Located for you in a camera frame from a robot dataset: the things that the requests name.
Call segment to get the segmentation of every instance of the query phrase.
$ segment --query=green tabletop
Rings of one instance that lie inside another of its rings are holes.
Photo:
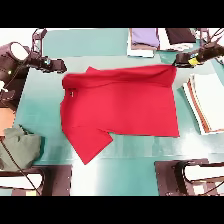
[[[174,61],[172,52],[156,52],[151,59],[127,57],[126,42],[127,29],[50,31],[44,41],[44,55],[63,58],[68,72],[84,72],[88,66],[107,69]],[[73,164],[71,195],[158,195],[155,161],[224,160],[224,134],[200,135],[181,88],[191,73],[215,72],[224,84],[223,68],[214,60],[195,69],[178,69],[173,90],[180,138],[111,134],[114,141],[86,166],[61,131],[63,75],[30,69],[15,124],[43,136],[41,157],[35,164]]]

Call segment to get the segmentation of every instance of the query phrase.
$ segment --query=table surface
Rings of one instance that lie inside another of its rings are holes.
[[[126,28],[50,31],[44,40],[44,55],[63,58],[68,72],[84,72],[88,66],[107,69],[174,61],[173,52],[156,52],[150,59],[127,57],[127,35]],[[15,124],[43,136],[41,157],[35,164],[73,164],[71,195],[158,195],[155,161],[224,161],[224,134],[200,135],[181,88],[191,73],[215,72],[224,84],[223,67],[215,60],[194,69],[178,69],[173,91],[180,138],[111,134],[114,141],[88,165],[82,164],[61,131],[59,109],[64,75],[30,69]]]

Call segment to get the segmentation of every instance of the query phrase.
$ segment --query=shirt sleeve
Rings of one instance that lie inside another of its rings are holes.
[[[113,141],[109,133],[95,128],[75,127],[63,132],[85,165]]]

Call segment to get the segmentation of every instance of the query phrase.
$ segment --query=crumpled gray fabric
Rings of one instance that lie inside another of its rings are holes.
[[[41,137],[26,133],[19,125],[4,130],[3,142],[21,169],[28,169],[35,159],[40,156]],[[0,169],[18,171],[8,153],[0,143]]]

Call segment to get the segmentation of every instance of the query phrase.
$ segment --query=red shirt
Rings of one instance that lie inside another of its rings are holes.
[[[113,141],[108,132],[178,137],[175,75],[172,65],[67,74],[62,130],[83,163]]]

